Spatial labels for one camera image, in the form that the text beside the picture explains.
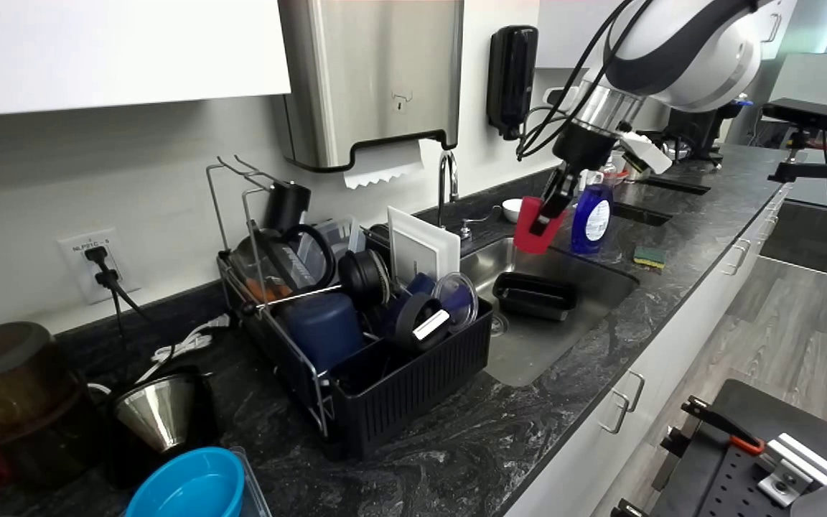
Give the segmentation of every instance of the sink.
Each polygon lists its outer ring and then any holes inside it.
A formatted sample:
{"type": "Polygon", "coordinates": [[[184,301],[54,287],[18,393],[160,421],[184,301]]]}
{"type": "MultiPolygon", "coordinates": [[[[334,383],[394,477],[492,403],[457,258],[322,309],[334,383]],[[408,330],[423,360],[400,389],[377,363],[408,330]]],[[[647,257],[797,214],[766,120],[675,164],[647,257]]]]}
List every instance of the sink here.
{"type": "Polygon", "coordinates": [[[492,357],[484,372],[497,383],[513,389],[525,389],[543,377],[584,339],[586,330],[601,324],[640,286],[628,273],[561,250],[540,257],[519,253],[512,240],[479,248],[463,258],[463,277],[467,277],[476,293],[493,304],[493,283],[499,273],[529,273],[578,287],[578,309],[566,321],[513,317],[493,309],[492,357]]]}

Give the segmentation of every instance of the dish rack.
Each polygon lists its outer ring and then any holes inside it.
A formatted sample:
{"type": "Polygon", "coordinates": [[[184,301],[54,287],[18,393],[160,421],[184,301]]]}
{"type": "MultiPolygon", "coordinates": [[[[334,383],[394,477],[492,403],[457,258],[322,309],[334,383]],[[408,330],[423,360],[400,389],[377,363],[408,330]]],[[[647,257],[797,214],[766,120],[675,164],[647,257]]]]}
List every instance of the dish rack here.
{"type": "Polygon", "coordinates": [[[342,442],[351,458],[372,458],[380,445],[395,436],[416,415],[434,408],[460,392],[487,365],[492,304],[466,329],[449,334],[427,350],[401,350],[377,339],[334,372],[319,372],[279,324],[276,314],[312,290],[269,304],[255,304],[242,287],[238,273],[219,257],[219,273],[236,293],[248,320],[248,337],[272,363],[276,377],[291,398],[312,418],[322,436],[342,442]]]}

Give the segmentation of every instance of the paper towel dispenser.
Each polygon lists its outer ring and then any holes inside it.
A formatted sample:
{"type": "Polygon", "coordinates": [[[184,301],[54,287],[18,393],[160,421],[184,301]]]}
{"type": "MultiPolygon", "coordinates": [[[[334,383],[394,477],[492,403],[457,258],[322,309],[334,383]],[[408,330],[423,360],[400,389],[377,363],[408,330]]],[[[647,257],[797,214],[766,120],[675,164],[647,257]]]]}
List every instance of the paper towel dispenser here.
{"type": "Polygon", "coordinates": [[[286,162],[338,174],[400,139],[460,139],[463,0],[279,0],[286,162]]]}

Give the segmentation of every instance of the wooden floor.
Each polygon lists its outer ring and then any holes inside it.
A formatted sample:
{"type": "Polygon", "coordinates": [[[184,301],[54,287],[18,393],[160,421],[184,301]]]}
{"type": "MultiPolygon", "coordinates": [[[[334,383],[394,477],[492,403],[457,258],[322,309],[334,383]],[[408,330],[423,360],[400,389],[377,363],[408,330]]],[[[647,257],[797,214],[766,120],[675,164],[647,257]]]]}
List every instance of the wooden floor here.
{"type": "Polygon", "coordinates": [[[774,258],[754,264],[752,280],[594,515],[612,515],[617,501],[654,507],[651,479],[667,461],[658,449],[662,431],[684,422],[677,406],[685,398],[713,400],[724,379],[741,379],[827,421],[827,273],[774,258]]]}

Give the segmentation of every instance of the drawer handle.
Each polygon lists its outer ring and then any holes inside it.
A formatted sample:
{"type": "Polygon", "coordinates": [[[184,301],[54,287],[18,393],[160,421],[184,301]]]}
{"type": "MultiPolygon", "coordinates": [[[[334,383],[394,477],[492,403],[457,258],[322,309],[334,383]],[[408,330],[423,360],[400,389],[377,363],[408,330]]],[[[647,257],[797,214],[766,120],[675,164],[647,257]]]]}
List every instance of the drawer handle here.
{"type": "Polygon", "coordinates": [[[647,377],[640,377],[637,372],[627,372],[628,377],[637,377],[637,392],[635,392],[635,398],[631,398],[631,406],[628,406],[628,411],[635,415],[637,411],[637,403],[640,403],[640,398],[644,398],[644,389],[647,389],[647,377]]]}
{"type": "Polygon", "coordinates": [[[605,435],[621,435],[627,411],[631,408],[631,403],[621,392],[609,392],[609,393],[621,400],[621,411],[617,411],[614,426],[598,422],[598,429],[604,429],[605,435]]]}
{"type": "Polygon", "coordinates": [[[741,257],[737,257],[737,261],[736,261],[733,277],[737,277],[741,264],[746,264],[749,250],[752,250],[749,245],[741,245],[741,257]]]}

